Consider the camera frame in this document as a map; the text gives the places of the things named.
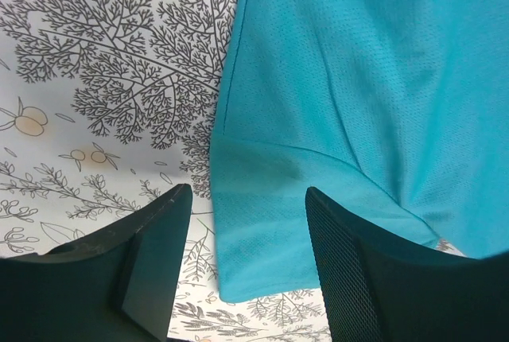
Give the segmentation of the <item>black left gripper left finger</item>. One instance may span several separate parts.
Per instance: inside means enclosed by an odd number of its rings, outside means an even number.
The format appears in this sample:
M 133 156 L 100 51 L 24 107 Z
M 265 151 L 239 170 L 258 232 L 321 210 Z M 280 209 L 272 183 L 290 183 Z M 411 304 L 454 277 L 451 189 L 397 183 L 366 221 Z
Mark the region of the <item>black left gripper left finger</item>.
M 177 185 L 46 254 L 4 258 L 2 340 L 168 340 L 191 211 Z

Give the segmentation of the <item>teal t-shirt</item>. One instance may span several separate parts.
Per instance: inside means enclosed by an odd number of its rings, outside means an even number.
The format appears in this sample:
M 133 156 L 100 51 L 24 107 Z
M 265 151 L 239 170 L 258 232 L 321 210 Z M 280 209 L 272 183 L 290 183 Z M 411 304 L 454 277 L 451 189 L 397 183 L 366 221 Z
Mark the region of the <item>teal t-shirt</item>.
M 471 258 L 508 248 L 508 0 L 239 0 L 210 145 L 220 299 L 319 285 L 314 186 Z

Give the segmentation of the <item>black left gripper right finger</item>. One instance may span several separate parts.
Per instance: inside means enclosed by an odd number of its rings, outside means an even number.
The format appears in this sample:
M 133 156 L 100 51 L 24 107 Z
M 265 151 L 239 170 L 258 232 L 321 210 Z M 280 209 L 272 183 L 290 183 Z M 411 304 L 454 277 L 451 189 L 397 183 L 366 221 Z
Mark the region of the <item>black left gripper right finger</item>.
M 507 340 L 507 253 L 474 259 L 418 245 L 316 188 L 305 209 L 334 341 Z

